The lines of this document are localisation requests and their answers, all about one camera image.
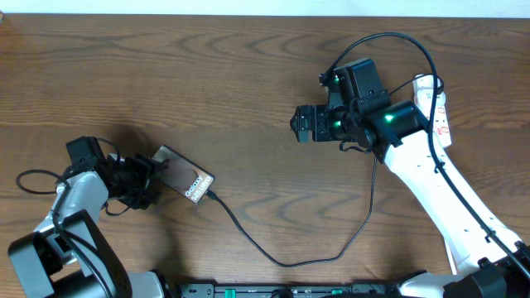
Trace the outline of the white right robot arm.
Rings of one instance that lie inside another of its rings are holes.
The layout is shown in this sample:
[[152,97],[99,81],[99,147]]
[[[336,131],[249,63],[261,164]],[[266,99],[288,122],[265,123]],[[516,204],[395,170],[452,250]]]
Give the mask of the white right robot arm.
[[455,275],[415,273],[397,292],[415,297],[527,297],[529,279],[479,226],[483,220],[525,267],[529,247],[480,200],[440,143],[428,146],[428,120],[411,101],[391,103],[371,59],[332,70],[328,102],[302,105],[290,121],[299,142],[356,142],[417,197],[441,232]]

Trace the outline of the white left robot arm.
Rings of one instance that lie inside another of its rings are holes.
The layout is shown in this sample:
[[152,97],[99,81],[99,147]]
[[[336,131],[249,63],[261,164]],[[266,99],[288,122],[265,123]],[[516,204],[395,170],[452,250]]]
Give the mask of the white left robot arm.
[[140,154],[104,155],[96,137],[68,142],[71,164],[56,175],[56,199],[34,231],[14,241],[8,256],[28,297],[173,297],[157,271],[129,273],[97,226],[108,203],[146,209],[153,183],[167,168]]

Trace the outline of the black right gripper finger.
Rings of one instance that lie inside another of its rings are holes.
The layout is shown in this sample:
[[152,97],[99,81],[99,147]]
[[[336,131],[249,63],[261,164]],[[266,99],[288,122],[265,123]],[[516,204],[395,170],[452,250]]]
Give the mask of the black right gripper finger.
[[311,122],[307,119],[292,119],[290,121],[291,130],[295,133],[296,139],[300,143],[309,142],[311,132]]
[[298,106],[291,118],[290,124],[310,124],[312,115],[313,107],[311,105]]

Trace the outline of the rose gold Galaxy smartphone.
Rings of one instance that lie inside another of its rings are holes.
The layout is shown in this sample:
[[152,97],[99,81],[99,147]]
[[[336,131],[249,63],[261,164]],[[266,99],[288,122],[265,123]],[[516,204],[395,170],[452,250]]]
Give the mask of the rose gold Galaxy smartphone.
[[159,179],[194,204],[198,204],[214,184],[212,174],[166,145],[161,146],[152,159],[166,167]]

